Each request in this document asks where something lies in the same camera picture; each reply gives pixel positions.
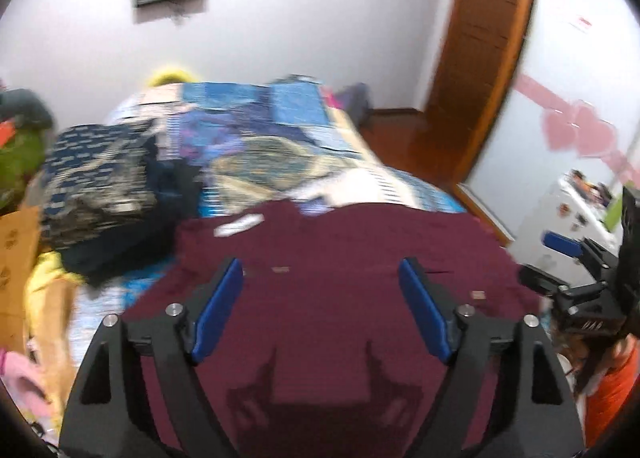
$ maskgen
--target maroon shirt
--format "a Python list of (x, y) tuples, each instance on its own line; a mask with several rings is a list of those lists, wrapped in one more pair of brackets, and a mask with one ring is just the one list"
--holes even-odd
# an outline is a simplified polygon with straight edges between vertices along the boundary
[[(243, 456), (402, 455), (445, 372), (402, 297), (404, 257), (489, 315), (537, 310), (516, 264), (469, 214), (376, 203), (303, 217), (286, 201), (252, 212), (265, 221), (227, 238), (214, 229), (236, 217), (182, 223), (177, 263), (126, 313), (156, 315), (210, 279), (223, 258), (242, 261), (244, 290), (218, 348), (196, 370)], [(471, 291), (486, 300), (473, 301)], [(178, 446), (152, 361), (143, 368), (162, 440)], [(495, 374), (485, 382), (469, 442), (484, 431)]]

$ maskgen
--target pink heart decoration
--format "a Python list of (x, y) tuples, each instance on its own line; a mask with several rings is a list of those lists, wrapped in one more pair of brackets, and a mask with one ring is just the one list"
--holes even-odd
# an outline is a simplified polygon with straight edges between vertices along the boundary
[(598, 119), (590, 104), (578, 101), (574, 105), (577, 110), (575, 125), (577, 139), (575, 148), (580, 157), (604, 157), (616, 148), (618, 133), (613, 124)]
[(546, 145), (551, 151), (570, 149), (578, 134), (571, 112), (551, 108), (545, 108), (542, 112), (542, 131), (545, 134)]

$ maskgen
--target cardboard box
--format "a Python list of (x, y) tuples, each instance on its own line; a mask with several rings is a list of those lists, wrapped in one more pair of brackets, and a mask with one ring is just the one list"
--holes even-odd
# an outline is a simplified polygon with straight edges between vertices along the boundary
[(0, 314), (0, 348), (26, 354), (24, 317)]
[(40, 239), (39, 208), (0, 217), (0, 346), (24, 351), (24, 286)]

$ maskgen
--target pink cloth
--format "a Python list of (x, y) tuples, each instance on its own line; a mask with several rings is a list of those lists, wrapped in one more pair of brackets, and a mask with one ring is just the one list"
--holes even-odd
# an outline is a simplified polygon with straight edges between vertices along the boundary
[(0, 350), (0, 377), (19, 408), (22, 404), (36, 418), (50, 417), (40, 370), (34, 362), (19, 353)]

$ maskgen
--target wooden floor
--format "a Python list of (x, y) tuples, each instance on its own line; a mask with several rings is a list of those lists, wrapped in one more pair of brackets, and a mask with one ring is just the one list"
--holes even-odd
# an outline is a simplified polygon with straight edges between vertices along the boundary
[(383, 164), (450, 192), (469, 131), (433, 114), (389, 111), (374, 112), (360, 134)]

